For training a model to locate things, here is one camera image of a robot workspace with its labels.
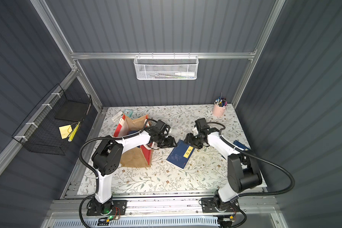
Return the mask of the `blue book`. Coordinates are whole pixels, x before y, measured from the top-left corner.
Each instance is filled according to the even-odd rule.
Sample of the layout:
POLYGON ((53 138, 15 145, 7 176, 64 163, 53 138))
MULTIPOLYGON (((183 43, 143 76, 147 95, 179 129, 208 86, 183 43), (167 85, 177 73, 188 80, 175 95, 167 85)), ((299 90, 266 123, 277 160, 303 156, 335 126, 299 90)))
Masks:
POLYGON ((171 151, 166 161, 180 169, 184 169, 191 158, 195 148, 183 140, 179 140, 177 146, 171 151))
POLYGON ((130 131, 129 133, 128 133, 128 135, 134 135, 134 134, 138 134, 139 133, 139 131, 130 131))
POLYGON ((239 142, 239 141, 237 141, 237 140, 235 140, 235 141, 233 142, 233 144, 234 144, 236 147, 240 148, 241 150, 244 150, 244 151, 249 151, 249 150, 250 150, 250 148, 248 148, 247 146, 245 146, 244 144, 242 144, 241 142, 239 142))

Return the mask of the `jute canvas bag red trim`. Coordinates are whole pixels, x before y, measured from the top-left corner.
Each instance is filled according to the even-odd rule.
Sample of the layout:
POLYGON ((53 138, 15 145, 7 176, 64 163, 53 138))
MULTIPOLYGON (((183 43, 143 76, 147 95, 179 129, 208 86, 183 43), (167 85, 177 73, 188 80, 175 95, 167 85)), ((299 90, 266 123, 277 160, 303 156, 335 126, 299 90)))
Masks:
POLYGON ((123 145, 120 164, 128 168, 149 168, 152 160, 152 149, 146 147, 149 144, 150 137, 146 131, 142 133, 128 135, 130 131, 140 131, 144 127, 148 115, 137 119, 131 119, 123 116, 114 133, 114 138, 120 138, 120 144, 123 145))

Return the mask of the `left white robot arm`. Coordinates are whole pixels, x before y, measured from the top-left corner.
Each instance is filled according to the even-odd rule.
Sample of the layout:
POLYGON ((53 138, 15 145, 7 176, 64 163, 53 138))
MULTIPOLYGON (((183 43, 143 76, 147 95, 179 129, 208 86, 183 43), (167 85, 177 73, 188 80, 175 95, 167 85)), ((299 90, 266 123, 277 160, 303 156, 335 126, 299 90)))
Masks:
POLYGON ((146 119, 142 129, 136 133, 122 137, 97 137, 88 140, 80 147, 78 155, 80 162, 92 171, 96 178, 95 193, 85 197, 78 209, 79 218, 84 227, 89 227, 82 214, 85 200, 90 199, 92 209, 95 209, 98 214, 103 216, 109 216, 115 207, 111 191, 112 178, 113 173, 120 165, 122 154, 138 146, 150 143, 156 143, 161 149, 174 148, 177 143, 174 137, 169 136, 170 130, 171 127, 162 120, 146 119), (93 164, 90 165, 83 158, 83 150, 88 144, 95 141, 100 141, 100 144, 91 157, 93 164))

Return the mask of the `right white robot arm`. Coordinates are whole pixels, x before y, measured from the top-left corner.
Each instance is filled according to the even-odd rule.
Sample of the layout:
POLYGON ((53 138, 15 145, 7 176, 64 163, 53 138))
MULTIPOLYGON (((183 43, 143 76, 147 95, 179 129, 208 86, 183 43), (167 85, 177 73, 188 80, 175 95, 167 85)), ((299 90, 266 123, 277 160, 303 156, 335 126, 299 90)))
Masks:
POLYGON ((228 141, 222 131, 225 125, 218 122, 207 122, 205 118, 195 121, 192 133, 185 137, 186 143, 202 149, 204 145, 215 148, 223 158, 227 160, 227 180, 228 183, 219 188, 214 197, 212 206, 219 211, 225 211, 230 203, 239 198, 247 196, 274 196, 291 191, 295 187, 293 175, 285 168, 263 158, 256 156, 252 150, 245 149, 235 143, 228 141), (274 192, 245 192, 262 184, 262 174, 258 163, 266 163, 284 173, 290 180, 289 185, 274 192))

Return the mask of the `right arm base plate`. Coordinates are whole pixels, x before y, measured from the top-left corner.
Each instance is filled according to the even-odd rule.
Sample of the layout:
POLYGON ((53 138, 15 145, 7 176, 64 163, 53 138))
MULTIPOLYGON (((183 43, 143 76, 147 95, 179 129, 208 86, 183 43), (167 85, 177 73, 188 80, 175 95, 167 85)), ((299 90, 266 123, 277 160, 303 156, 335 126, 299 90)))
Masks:
POLYGON ((236 213, 237 205, 231 202, 221 202, 213 197, 199 200, 203 213, 236 213))

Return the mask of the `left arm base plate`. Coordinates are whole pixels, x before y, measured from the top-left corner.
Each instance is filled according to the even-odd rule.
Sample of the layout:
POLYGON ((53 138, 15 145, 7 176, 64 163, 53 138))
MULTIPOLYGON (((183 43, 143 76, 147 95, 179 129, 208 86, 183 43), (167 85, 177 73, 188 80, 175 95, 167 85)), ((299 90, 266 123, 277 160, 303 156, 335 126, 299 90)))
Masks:
POLYGON ((127 209, 127 200, 109 200, 104 204, 91 199, 87 206, 87 216, 122 216, 127 209))

